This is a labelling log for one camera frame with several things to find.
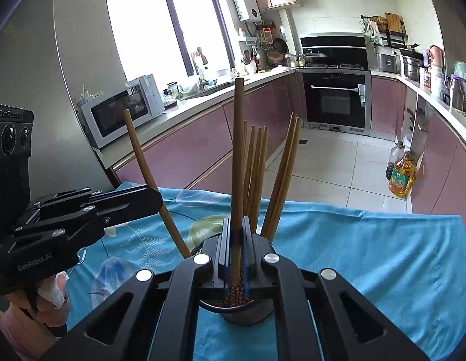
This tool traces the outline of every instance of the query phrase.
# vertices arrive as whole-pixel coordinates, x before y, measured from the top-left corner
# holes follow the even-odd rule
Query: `cutting board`
[[[385,13],[388,29],[390,31],[403,33],[402,18],[394,13]]]

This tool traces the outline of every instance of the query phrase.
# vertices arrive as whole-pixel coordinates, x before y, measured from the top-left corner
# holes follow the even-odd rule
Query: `kitchen counter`
[[[253,89],[268,83],[269,81],[292,74],[294,71],[295,70],[292,69],[290,71],[280,73],[265,72],[245,76],[244,89],[245,91]],[[233,94],[234,86],[231,86],[208,96],[179,100],[176,107],[166,110],[159,117],[156,117],[152,121],[149,121],[136,129],[141,145],[193,115],[233,97]],[[118,138],[109,145],[106,145],[104,148],[93,149],[105,168],[111,167],[123,157],[133,152],[133,148],[127,134]]]
[[[410,87],[422,98],[424,98],[432,107],[449,123],[453,130],[460,136],[462,141],[466,144],[466,117],[460,114],[456,109],[452,109],[442,101],[432,97],[429,93],[420,89],[420,84],[402,77],[400,74],[380,72],[376,70],[371,71],[372,76],[387,77],[401,81],[406,86]]]

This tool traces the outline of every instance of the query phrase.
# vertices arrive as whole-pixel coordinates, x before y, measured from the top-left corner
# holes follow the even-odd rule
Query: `fern leaf pattern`
[[[126,241],[121,244],[125,247],[125,251],[131,255],[130,262],[134,263],[141,269],[150,269],[157,271],[157,269],[167,267],[173,263],[173,259],[170,261],[164,261],[161,257],[168,255],[174,250],[172,248],[161,248],[161,246],[169,239],[168,237],[152,237],[151,233],[158,228],[158,224],[153,224],[146,228],[134,229],[129,224],[124,224],[123,229],[127,229],[131,232]]]

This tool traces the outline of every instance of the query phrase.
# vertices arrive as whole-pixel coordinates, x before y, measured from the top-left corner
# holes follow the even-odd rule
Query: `oil bottle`
[[[398,144],[390,152],[390,160],[388,161],[388,167],[386,168],[386,179],[391,179],[391,173],[393,172],[393,167],[395,163],[400,160],[405,154],[404,151],[405,145],[402,141],[398,141]]]
[[[415,183],[415,166],[412,152],[405,152],[404,156],[395,162],[388,188],[399,198],[405,198],[410,187]]]

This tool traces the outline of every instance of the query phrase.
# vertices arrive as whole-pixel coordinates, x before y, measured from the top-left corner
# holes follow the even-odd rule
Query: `pink sleeve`
[[[0,329],[23,361],[35,361],[49,349],[54,340],[46,337],[19,308],[11,305],[0,311]]]

